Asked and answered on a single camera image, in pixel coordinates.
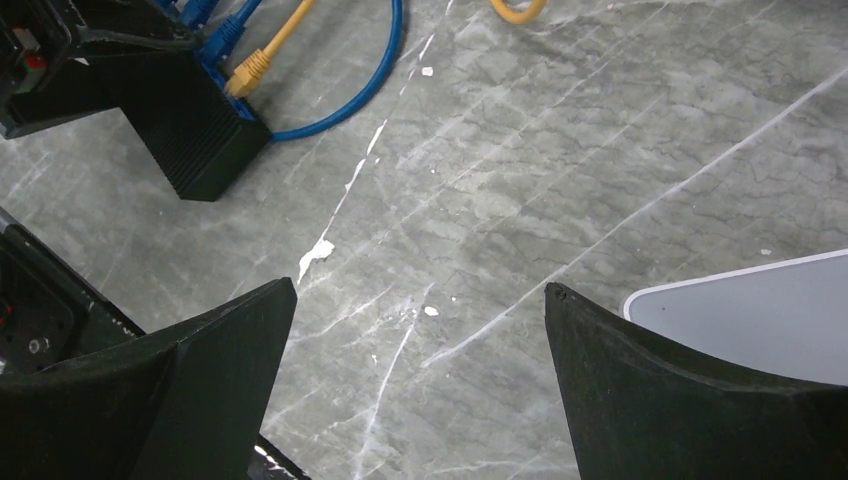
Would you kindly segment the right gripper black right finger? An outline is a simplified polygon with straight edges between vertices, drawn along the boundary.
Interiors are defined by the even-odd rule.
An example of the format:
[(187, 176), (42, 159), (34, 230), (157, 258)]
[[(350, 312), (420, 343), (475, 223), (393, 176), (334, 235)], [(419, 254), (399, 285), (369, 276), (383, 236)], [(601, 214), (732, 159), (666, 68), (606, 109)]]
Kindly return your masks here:
[(584, 479), (843, 479), (847, 390), (727, 362), (547, 284), (545, 326)]

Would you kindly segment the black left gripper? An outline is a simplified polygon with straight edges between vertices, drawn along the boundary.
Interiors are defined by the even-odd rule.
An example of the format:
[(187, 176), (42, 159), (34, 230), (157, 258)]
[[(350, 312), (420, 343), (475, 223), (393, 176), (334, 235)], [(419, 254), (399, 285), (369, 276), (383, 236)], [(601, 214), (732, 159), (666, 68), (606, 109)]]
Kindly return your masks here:
[(113, 108), (90, 65), (95, 58), (198, 43), (158, 1), (4, 1), (1, 135), (19, 138)]

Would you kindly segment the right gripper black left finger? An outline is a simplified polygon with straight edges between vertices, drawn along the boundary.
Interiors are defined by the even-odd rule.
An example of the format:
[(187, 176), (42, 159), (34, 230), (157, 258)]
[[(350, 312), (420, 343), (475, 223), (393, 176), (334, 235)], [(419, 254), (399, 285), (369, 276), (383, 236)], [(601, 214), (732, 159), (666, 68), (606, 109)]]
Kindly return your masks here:
[(245, 479), (297, 305), (270, 281), (213, 310), (1, 378), (5, 479)]

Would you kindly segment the black network switch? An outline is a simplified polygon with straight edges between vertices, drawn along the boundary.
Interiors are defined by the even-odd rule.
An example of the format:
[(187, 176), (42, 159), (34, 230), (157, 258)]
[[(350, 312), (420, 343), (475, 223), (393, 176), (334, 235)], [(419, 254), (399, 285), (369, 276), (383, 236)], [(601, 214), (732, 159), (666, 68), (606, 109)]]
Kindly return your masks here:
[(270, 143), (255, 110), (191, 52), (103, 60), (97, 70), (183, 200), (218, 200)]

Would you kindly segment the blue ethernet cable long loop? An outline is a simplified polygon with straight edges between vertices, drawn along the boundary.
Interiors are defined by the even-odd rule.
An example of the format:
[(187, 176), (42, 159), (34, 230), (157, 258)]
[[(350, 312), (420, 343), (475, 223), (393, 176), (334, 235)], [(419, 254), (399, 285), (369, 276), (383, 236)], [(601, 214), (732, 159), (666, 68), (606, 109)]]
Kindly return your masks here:
[(404, 42), (404, 1), (320, 1), (317, 18), (272, 69), (273, 143), (321, 134), (359, 112), (389, 78)]

